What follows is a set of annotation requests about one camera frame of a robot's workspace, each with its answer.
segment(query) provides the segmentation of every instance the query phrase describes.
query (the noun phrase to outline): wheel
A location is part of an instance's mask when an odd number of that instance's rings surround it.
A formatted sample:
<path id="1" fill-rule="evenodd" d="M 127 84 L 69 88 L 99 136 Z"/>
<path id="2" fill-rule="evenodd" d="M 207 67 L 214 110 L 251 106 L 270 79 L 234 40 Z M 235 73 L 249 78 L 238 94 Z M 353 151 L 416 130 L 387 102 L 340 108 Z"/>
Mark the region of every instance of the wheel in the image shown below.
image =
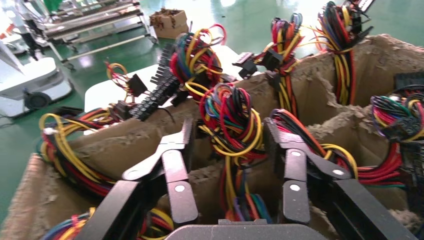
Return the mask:
<path id="1" fill-rule="evenodd" d="M 71 71 L 75 70 L 74 65 L 73 65 L 72 63 L 70 63 L 70 62 L 65 62 L 65 63 L 63 64 L 63 66 L 64 66 L 65 68 L 67 68 L 67 69 L 71 70 Z"/>
<path id="2" fill-rule="evenodd" d="M 154 38 L 153 36 L 149 36 L 148 39 L 150 40 L 150 42 L 152 44 L 157 44 L 158 43 L 158 40 L 156 38 Z"/>

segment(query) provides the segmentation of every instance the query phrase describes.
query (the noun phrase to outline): white machine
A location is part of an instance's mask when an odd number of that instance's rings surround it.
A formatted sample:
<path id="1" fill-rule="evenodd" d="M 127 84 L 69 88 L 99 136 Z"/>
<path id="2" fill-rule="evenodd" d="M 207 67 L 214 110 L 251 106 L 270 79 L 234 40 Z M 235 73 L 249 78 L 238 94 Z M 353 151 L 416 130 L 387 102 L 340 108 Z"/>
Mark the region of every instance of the white machine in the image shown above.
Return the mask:
<path id="1" fill-rule="evenodd" d="M 48 106 L 72 92 L 52 57 L 22 65 L 0 41 L 0 113 L 16 118 Z"/>

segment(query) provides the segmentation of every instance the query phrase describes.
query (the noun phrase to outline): black wire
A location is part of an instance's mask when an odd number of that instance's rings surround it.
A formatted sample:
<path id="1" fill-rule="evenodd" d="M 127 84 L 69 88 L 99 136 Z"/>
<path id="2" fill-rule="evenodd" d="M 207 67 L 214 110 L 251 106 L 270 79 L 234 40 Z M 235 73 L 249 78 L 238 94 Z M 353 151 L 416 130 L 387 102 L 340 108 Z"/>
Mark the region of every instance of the black wire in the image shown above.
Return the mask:
<path id="1" fill-rule="evenodd" d="M 171 121 L 172 121 L 174 124 L 176 124 L 174 117 L 172 116 L 171 112 L 170 112 L 168 109 L 166 109 L 166 108 L 162 108 L 162 107 L 158 107 L 157 109 L 165 111 L 165 112 L 169 115 L 169 117 L 171 118 Z"/>

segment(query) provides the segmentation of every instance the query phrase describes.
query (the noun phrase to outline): orange wire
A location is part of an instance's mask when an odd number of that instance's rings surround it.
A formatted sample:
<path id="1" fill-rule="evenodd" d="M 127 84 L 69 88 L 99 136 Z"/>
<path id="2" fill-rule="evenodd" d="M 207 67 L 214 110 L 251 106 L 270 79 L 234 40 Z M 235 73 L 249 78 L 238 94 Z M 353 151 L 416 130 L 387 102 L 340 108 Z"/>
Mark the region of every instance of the orange wire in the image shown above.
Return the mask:
<path id="1" fill-rule="evenodd" d="M 255 204 L 253 203 L 253 200 L 252 200 L 250 194 L 246 193 L 246 198 L 247 198 L 247 202 L 250 205 L 250 209 L 252 210 L 254 219 L 260 219 L 258 211 L 256 211 Z"/>

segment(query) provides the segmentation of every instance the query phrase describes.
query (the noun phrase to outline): cardboard compartment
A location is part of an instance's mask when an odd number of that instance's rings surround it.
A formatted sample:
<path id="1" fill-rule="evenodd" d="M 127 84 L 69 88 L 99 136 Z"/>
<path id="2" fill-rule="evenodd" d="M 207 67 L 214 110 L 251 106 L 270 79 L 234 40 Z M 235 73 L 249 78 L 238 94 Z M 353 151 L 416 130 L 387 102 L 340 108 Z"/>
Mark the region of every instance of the cardboard compartment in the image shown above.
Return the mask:
<path id="1" fill-rule="evenodd" d="M 299 106 L 299 118 L 321 143 L 333 143 L 350 151 L 359 166 L 377 165 L 386 155 L 387 142 L 374 133 L 368 119 L 372 95 L 390 92 L 393 73 L 422 70 L 423 49 L 398 41 L 388 35 L 368 37 L 354 49 L 358 72 L 356 103 L 341 106 L 333 94 L 335 75 L 330 53 L 302 60 L 292 72 L 293 90 Z M 252 97 L 254 108 L 262 118 L 277 108 L 273 89 L 264 75 L 238 83 Z M 134 119 L 122 122 L 71 143 L 77 156 L 92 168 L 119 179 L 121 173 L 150 156 L 164 135 L 181 129 L 184 118 L 198 118 L 198 106 L 186 101 L 178 108 L 168 108 L 176 120 L 158 111 L 146 122 Z M 222 217 L 218 182 L 222 163 L 208 160 L 211 147 L 207 139 L 195 143 L 193 170 L 190 175 L 201 223 L 216 223 Z M 272 174 L 267 162 L 248 175 L 252 192 L 261 194 L 271 213 L 276 213 L 281 182 Z M 371 189 L 388 209 L 406 209 L 405 196 L 399 189 Z M 13 198 L 2 226 L 1 239 L 35 240 L 51 227 L 75 214 L 81 214 L 97 201 L 79 193 L 60 179 L 52 167 L 32 156 Z M 158 206 L 169 208 L 164 196 Z M 311 208 L 311 226 L 329 239 L 337 236 L 329 230 L 323 213 Z"/>

